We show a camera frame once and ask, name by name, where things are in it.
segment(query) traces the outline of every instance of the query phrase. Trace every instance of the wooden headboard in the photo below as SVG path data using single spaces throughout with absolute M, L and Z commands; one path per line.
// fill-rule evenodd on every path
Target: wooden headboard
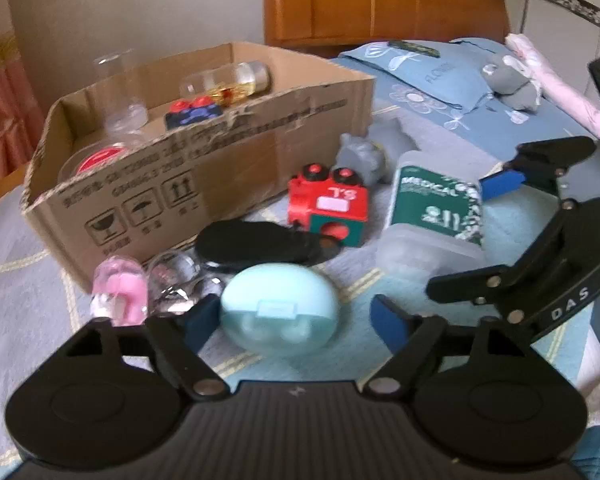
M 369 41 L 504 41 L 504 0 L 264 0 L 267 44 L 311 50 Z

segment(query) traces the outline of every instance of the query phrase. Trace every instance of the green label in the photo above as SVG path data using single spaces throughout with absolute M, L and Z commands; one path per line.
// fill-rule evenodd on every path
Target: green label
M 480 245 L 482 200 L 475 184 L 418 166 L 400 170 L 391 224 L 411 224 Z

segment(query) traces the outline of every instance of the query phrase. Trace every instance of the open cardboard box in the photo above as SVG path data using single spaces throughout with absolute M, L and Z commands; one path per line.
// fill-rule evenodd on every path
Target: open cardboard box
M 165 131 L 163 115 L 184 76 L 252 60 L 269 67 L 267 95 Z M 305 164 L 333 164 L 340 134 L 362 136 L 370 122 L 371 76 L 280 48 L 224 44 L 136 70 L 150 111 L 142 130 L 152 140 L 57 183 L 64 162 L 103 137 L 96 83 L 52 106 L 27 170 L 22 213 L 85 291 L 105 257 L 145 262 L 210 222 L 245 213 L 285 190 Z

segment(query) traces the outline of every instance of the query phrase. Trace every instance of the ribbed black surface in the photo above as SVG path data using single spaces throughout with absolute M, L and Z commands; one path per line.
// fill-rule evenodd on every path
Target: ribbed black surface
M 353 383 L 245 382 L 228 400 L 193 407 L 167 443 L 132 463 L 81 473 L 26 463 L 10 480 L 583 478 L 567 464 L 503 474 L 452 459 L 418 435 L 400 406 L 367 400 Z

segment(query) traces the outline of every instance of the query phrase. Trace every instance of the pink bottle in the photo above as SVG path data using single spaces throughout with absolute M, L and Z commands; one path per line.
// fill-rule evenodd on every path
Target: pink bottle
M 115 326 L 139 325 L 146 319 L 147 276 L 132 258 L 112 256 L 93 275 L 91 315 L 110 317 Z

